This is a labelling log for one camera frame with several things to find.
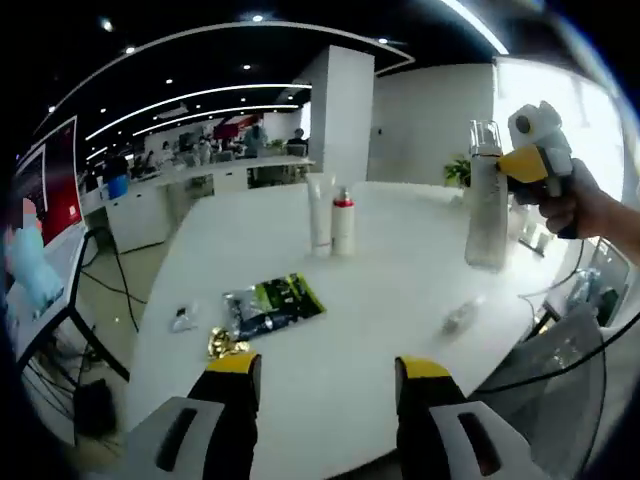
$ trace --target white table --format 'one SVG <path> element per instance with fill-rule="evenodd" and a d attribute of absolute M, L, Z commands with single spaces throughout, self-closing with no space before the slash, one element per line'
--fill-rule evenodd
<path fill-rule="evenodd" d="M 555 240 L 542 259 L 516 244 L 501 274 L 474 270 L 464 261 L 468 213 L 450 204 L 453 195 L 441 187 L 356 185 L 357 254 L 348 259 L 309 256 L 305 185 L 201 200 L 176 234 L 145 310 L 126 428 L 189 393 L 207 364 L 210 328 L 224 324 L 223 292 L 302 272 L 327 312 L 250 342 L 263 357 L 252 476 L 327 478 L 390 452 L 394 358 L 434 359 L 471 393 L 531 326 L 530 308 L 516 295 L 549 285 L 566 248 Z M 445 315 L 478 294 L 488 297 L 480 318 L 443 334 Z M 170 334 L 173 313 L 193 300 L 199 329 Z"/>

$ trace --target bottle cap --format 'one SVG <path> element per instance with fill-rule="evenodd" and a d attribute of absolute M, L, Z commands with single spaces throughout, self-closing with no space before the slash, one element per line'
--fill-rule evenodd
<path fill-rule="evenodd" d="M 338 207 L 351 207 L 353 206 L 353 200 L 349 194 L 347 187 L 340 187 L 338 196 L 334 199 L 333 204 Z"/>

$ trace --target led strip light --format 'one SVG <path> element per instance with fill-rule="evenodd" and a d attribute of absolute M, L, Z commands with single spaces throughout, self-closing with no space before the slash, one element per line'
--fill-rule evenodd
<path fill-rule="evenodd" d="M 500 55 L 509 55 L 509 51 L 502 44 L 498 37 L 496 37 L 491 30 L 487 28 L 487 26 L 480 21 L 478 17 L 476 17 L 473 13 L 471 13 L 467 7 L 461 5 L 457 0 L 440 0 L 451 10 L 456 12 L 462 18 L 464 18 L 469 24 L 475 28 L 480 35 L 487 39 L 487 41 L 493 45 Z"/>
<path fill-rule="evenodd" d="M 264 109 L 267 109 L 267 108 L 269 110 L 273 110 L 273 109 L 295 109 L 295 108 L 298 108 L 298 105 L 256 105 L 256 106 L 253 106 L 253 107 L 243 106 L 243 107 L 223 108 L 222 110 L 211 110 L 210 112 L 196 113 L 195 115 L 189 115 L 187 117 L 176 118 L 174 120 L 169 120 L 168 122 L 159 123 L 158 125 L 153 125 L 151 127 L 145 128 L 143 130 L 139 130 L 136 133 L 134 133 L 133 136 L 135 137 L 136 135 L 140 135 L 141 133 L 150 132 L 151 130 L 155 130 L 156 128 L 160 128 L 160 127 L 165 127 L 167 125 L 171 125 L 172 123 L 178 123 L 178 122 L 182 122 L 184 120 L 190 120 L 192 118 L 197 118 L 197 117 L 204 117 L 206 115 L 216 115 L 218 113 L 227 113 L 227 112 L 240 112 L 240 111 L 244 111 L 244 110 L 264 110 Z"/>
<path fill-rule="evenodd" d="M 87 157 L 87 160 L 91 160 L 93 157 L 95 157 L 96 155 L 100 155 L 102 152 L 104 152 L 107 149 L 107 147 L 102 147 L 100 150 L 98 150 L 95 153 L 92 153 L 91 155 L 89 155 Z"/>
<path fill-rule="evenodd" d="M 121 55 L 120 57 L 118 57 L 118 58 L 112 60 L 111 62 L 107 63 L 103 67 L 101 67 L 98 70 L 96 70 L 95 72 L 93 72 L 91 75 L 89 75 L 83 81 L 81 81 L 69 93 L 67 93 L 62 98 L 62 100 L 60 100 L 58 102 L 57 105 L 55 105 L 54 111 L 57 110 L 58 108 L 60 108 L 60 106 L 64 102 L 66 102 L 71 95 L 76 93 L 80 88 L 82 88 L 84 85 L 86 85 L 94 77 L 100 75 L 102 72 L 104 72 L 105 70 L 111 68 L 112 66 L 116 65 L 117 63 L 123 61 L 124 59 L 131 58 L 134 55 L 137 55 L 140 52 L 142 52 L 144 50 L 147 50 L 148 48 L 155 47 L 157 45 L 160 45 L 162 43 L 165 43 L 165 42 L 168 42 L 168 41 L 171 41 L 171 40 L 175 40 L 177 38 L 186 37 L 186 36 L 194 35 L 194 34 L 198 34 L 198 33 L 212 32 L 212 31 L 216 31 L 216 30 L 226 30 L 226 29 L 230 29 L 230 28 L 243 28 L 243 27 L 245 27 L 245 28 L 246 27 L 248 27 L 248 28 L 285 27 L 285 28 L 297 28 L 297 29 L 301 29 L 301 30 L 312 30 L 312 31 L 316 31 L 316 32 L 330 33 L 330 34 L 333 34 L 333 35 L 338 35 L 338 36 L 341 36 L 341 37 L 350 38 L 352 40 L 358 40 L 358 41 L 361 41 L 361 42 L 364 42 L 364 43 L 368 43 L 369 45 L 372 45 L 374 47 L 380 48 L 382 50 L 387 50 L 388 52 L 395 53 L 399 57 L 402 57 L 403 60 L 401 60 L 400 62 L 398 62 L 398 63 L 396 63 L 394 65 L 390 65 L 390 66 L 388 66 L 386 68 L 383 68 L 381 70 L 377 70 L 375 72 L 376 75 L 380 75 L 381 73 L 388 72 L 390 70 L 393 70 L 393 69 L 396 69 L 396 68 L 400 68 L 400 67 L 403 67 L 405 65 L 409 65 L 409 64 L 414 63 L 416 61 L 416 59 L 413 56 L 409 55 L 408 53 L 403 52 L 402 50 L 398 50 L 397 48 L 394 48 L 391 45 L 382 44 L 382 43 L 379 43 L 378 40 L 376 40 L 376 39 L 364 37 L 362 35 L 358 35 L 358 34 L 355 34 L 355 33 L 347 32 L 347 31 L 344 31 L 344 30 L 339 30 L 337 28 L 324 27 L 324 26 L 321 26 L 321 25 L 313 25 L 313 24 L 310 24 L 310 23 L 285 22 L 285 21 L 278 21 L 278 20 L 262 21 L 262 22 L 246 21 L 246 22 L 221 23 L 221 24 L 217 24 L 217 25 L 207 25 L 205 27 L 192 28 L 190 30 L 185 30 L 185 31 L 182 31 L 182 32 L 174 33 L 173 35 L 168 35 L 166 37 L 159 38 L 158 40 L 154 40 L 153 42 L 149 42 L 146 45 L 142 45 L 140 47 L 136 47 L 136 49 L 135 49 L 135 51 L 133 53 L 130 53 L 130 54 L 125 53 L 125 54 Z M 38 125 L 38 127 L 36 128 L 36 131 L 38 131 L 38 129 L 44 124 L 44 122 L 47 121 L 47 119 L 51 115 L 52 115 L 52 113 L 49 113 L 46 117 L 44 117 L 44 120 L 42 120 L 42 122 L 40 122 L 40 125 Z"/>
<path fill-rule="evenodd" d="M 166 105 L 167 103 L 176 102 L 179 100 L 184 100 L 185 98 L 197 97 L 199 95 L 207 95 L 209 93 L 218 93 L 218 92 L 230 92 L 233 90 L 250 90 L 254 88 L 299 88 L 299 89 L 311 89 L 311 85 L 297 84 L 297 83 L 256 83 L 249 85 L 231 85 L 229 87 L 220 87 L 220 88 L 210 88 L 209 90 L 201 90 L 199 92 L 187 93 L 186 95 L 180 95 L 179 97 L 169 98 L 168 100 L 163 100 L 158 103 L 154 103 L 153 105 L 149 105 L 148 107 L 141 108 L 140 110 L 136 110 L 135 112 L 128 113 L 124 117 L 120 117 L 117 120 L 105 125 L 102 128 L 99 128 L 91 135 L 85 137 L 85 140 L 91 140 L 96 135 L 101 134 L 105 130 L 117 125 L 124 120 L 127 120 L 135 115 L 146 112 L 153 108 L 159 107 L 161 105 Z"/>

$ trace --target white bottle with red cap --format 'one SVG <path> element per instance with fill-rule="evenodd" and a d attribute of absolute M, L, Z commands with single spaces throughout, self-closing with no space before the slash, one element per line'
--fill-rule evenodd
<path fill-rule="evenodd" d="M 340 193 L 333 200 L 331 214 L 331 253 L 333 255 L 353 255 L 355 251 L 355 203 L 347 187 L 340 187 Z"/>

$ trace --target gold wrapper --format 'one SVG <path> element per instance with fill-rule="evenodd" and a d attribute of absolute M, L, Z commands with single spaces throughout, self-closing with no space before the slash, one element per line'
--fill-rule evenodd
<path fill-rule="evenodd" d="M 231 335 L 224 328 L 214 327 L 209 334 L 209 360 L 234 355 L 236 353 L 248 352 L 248 342 L 234 342 Z"/>

